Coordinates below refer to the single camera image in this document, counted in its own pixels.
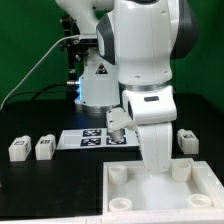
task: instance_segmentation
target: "black table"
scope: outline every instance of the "black table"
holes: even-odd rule
[[[203,97],[175,96],[173,158],[205,160],[224,183],[224,116]],[[62,130],[104,128],[105,115],[76,111],[64,100],[15,102],[0,112],[0,219],[72,217],[102,214],[103,162],[141,159],[137,147],[57,151],[51,161],[35,160],[41,136]],[[185,156],[176,144],[179,129],[200,140],[199,155]],[[31,159],[10,163],[8,147],[16,137],[32,139]]]

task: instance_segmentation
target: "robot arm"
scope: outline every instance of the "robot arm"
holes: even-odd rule
[[[95,34],[95,10],[112,10],[114,0],[55,0],[77,22],[81,34]]]
[[[135,130],[145,168],[153,172],[167,170],[171,161],[171,121],[177,113],[169,84],[170,57],[180,46],[182,25],[187,34],[194,27],[187,6],[187,0],[115,0],[114,10],[97,26],[100,55],[118,65],[122,90],[123,108],[107,113],[109,133],[118,141],[123,138],[121,128]],[[189,18],[180,20],[183,12]]]

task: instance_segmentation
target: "green backdrop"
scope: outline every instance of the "green backdrop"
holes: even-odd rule
[[[189,0],[200,38],[184,59],[171,62],[177,93],[197,93],[224,112],[223,0]],[[1,0],[0,102],[58,39],[64,12],[54,0]],[[56,48],[17,91],[38,91],[67,80],[67,56]],[[16,100],[30,99],[31,96]],[[42,98],[61,98],[64,94]]]

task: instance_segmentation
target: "small white cube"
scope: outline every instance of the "small white cube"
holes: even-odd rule
[[[16,138],[9,147],[9,158],[11,162],[25,161],[31,151],[31,138],[23,136]]]
[[[35,147],[36,159],[51,160],[55,149],[55,137],[53,135],[42,136]]]
[[[184,154],[198,154],[199,140],[192,131],[181,129],[177,133],[178,145]]]

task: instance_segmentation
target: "warning label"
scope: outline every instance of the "warning label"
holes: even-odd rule
[[[108,74],[106,68],[104,67],[104,65],[101,63],[99,68],[96,71],[96,74]]]

